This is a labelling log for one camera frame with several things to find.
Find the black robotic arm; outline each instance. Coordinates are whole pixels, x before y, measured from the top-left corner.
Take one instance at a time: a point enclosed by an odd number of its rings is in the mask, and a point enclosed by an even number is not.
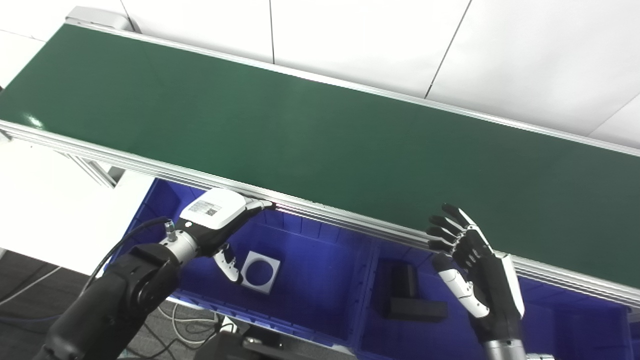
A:
[[[226,189],[204,193],[182,211],[175,229],[168,224],[160,243],[137,245],[110,264],[51,326],[34,360],[116,359],[195,257],[213,257],[230,280],[240,281],[226,241],[272,205]]]

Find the white wall panel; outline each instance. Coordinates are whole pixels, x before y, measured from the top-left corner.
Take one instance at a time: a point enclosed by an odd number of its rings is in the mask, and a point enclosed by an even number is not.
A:
[[[6,88],[43,45],[43,41],[0,31],[0,86]]]
[[[424,97],[468,0],[271,0],[276,64]]]
[[[57,152],[20,140],[0,145],[0,168],[0,218],[11,224],[0,248],[83,274],[124,235],[153,181],[128,170],[109,189]]]
[[[124,0],[143,34],[271,62],[268,0]]]
[[[473,0],[428,99],[588,135],[640,91],[640,2]]]
[[[595,129],[590,137],[640,149],[640,94]]]
[[[120,0],[2,0],[0,29],[47,41],[75,6],[124,15]]]

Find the cable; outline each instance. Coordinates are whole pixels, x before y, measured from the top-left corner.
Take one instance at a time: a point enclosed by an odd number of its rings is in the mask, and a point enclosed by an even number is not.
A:
[[[82,293],[84,293],[86,291],[86,289],[94,282],[95,277],[98,275],[98,273],[100,272],[100,270],[102,270],[102,268],[104,267],[104,264],[107,263],[107,261],[109,260],[109,258],[111,256],[113,256],[113,254],[115,254],[115,252],[122,246],[124,245],[125,242],[127,242],[127,240],[131,239],[134,235],[138,234],[140,231],[153,226],[153,225],[157,225],[157,224],[164,224],[166,222],[171,221],[171,219],[169,219],[168,217],[159,217],[159,218],[154,218],[151,220],[147,220],[145,222],[143,222],[142,224],[136,226],[133,230],[129,231],[128,234],[126,234],[122,239],[120,239],[120,241],[118,241],[118,243],[116,245],[114,245],[111,250],[109,250],[109,252],[104,256],[104,258],[102,258],[102,260],[100,260],[100,263],[98,264],[98,266],[96,266],[95,270],[93,271],[93,273],[91,274],[91,276],[89,276],[89,279],[86,281],[86,284],[84,285],[82,291],[80,291],[80,294],[82,295]]]
[[[20,289],[21,287],[23,287],[25,284],[29,283],[29,280],[32,278],[32,276],[34,276],[35,274],[39,273],[43,268],[45,268],[47,266],[47,263],[44,263],[40,266],[38,266],[38,268],[29,276],[25,277],[24,280],[22,280],[20,282],[20,284],[16,285],[13,289],[11,289],[9,292],[7,292],[5,295],[5,297],[8,297],[9,294],[13,293],[14,291]]]
[[[229,325],[233,325],[233,324],[232,323],[226,323],[225,325],[222,325],[220,327],[220,330],[224,329],[226,326],[229,326]],[[209,341],[215,334],[220,333],[220,330],[214,331],[211,335],[209,335],[209,337],[205,340],[205,342]],[[169,341],[169,343],[167,345],[165,345],[162,350],[156,352],[155,354],[153,354],[151,356],[139,356],[135,351],[132,351],[131,349],[127,348],[129,350],[129,352],[133,353],[134,355],[136,355],[138,357],[124,357],[124,358],[121,358],[121,359],[118,359],[118,360],[152,360],[152,359],[155,359],[156,357],[164,354],[167,351],[170,352],[171,350],[169,350],[169,348],[175,343],[179,343],[183,347],[186,347],[186,348],[191,349],[191,350],[198,350],[199,348],[201,348],[204,345],[204,344],[201,344],[201,345],[199,345],[197,347],[191,347],[191,346],[185,344],[184,342],[182,342],[180,339],[175,338],[175,339]]]
[[[32,286],[34,286],[35,284],[39,283],[40,281],[43,281],[44,279],[48,278],[49,276],[51,276],[54,272],[60,270],[62,268],[62,266],[58,266],[57,268],[51,270],[50,272],[46,273],[45,275],[43,275],[41,278],[39,278],[38,280],[32,282],[31,284],[23,287],[20,291],[18,291],[17,293],[11,295],[10,297],[0,301],[0,306],[5,305],[7,302],[13,300],[16,296],[20,295],[21,293],[24,293],[25,291],[29,290]]]
[[[151,336],[153,336],[160,344],[162,344],[162,346],[164,346],[166,348],[166,351],[169,353],[169,356],[171,356],[171,358],[173,360],[177,360],[175,358],[173,352],[171,352],[171,350],[169,350],[169,345],[165,344],[164,341],[162,341],[162,339],[160,338],[160,336],[158,336],[156,333],[154,333],[154,331],[151,330],[151,328],[149,327],[149,325],[147,325],[146,322],[143,323],[142,326],[144,326],[145,329],[151,334]]]
[[[184,336],[182,336],[182,334],[178,331],[178,327],[175,324],[175,310],[178,308],[178,304],[173,306],[173,312],[171,313],[171,325],[173,326],[173,331],[175,331],[175,335],[182,341],[184,341],[187,344],[194,344],[194,345],[200,345],[200,344],[204,344],[204,342],[206,340],[200,340],[200,341],[193,341],[193,340],[189,340],[187,338],[185,338]]]
[[[172,318],[171,315],[165,313],[164,310],[162,310],[159,306],[158,306],[158,311],[160,311],[160,313],[167,319],[169,320],[175,320],[176,322],[214,322],[217,323],[218,320],[217,319],[208,319],[208,318],[193,318],[193,319],[177,319],[177,318]]]
[[[193,330],[190,329],[189,327],[196,327],[196,326],[201,326],[204,329],[202,330]],[[200,323],[188,323],[187,326],[184,327],[184,330],[188,333],[190,333],[191,335],[199,335],[199,334],[203,334],[205,332],[211,331],[215,328],[215,325],[203,325]]]

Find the green conveyor belt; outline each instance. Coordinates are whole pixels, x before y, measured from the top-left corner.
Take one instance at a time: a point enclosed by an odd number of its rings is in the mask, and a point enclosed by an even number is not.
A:
[[[640,158],[64,25],[0,119],[640,287]]]

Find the white table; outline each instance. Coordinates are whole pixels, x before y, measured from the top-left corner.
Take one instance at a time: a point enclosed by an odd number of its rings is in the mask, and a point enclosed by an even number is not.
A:
[[[57,152],[20,140],[0,145],[0,248],[83,274],[124,235],[153,177],[126,171],[99,186]]]

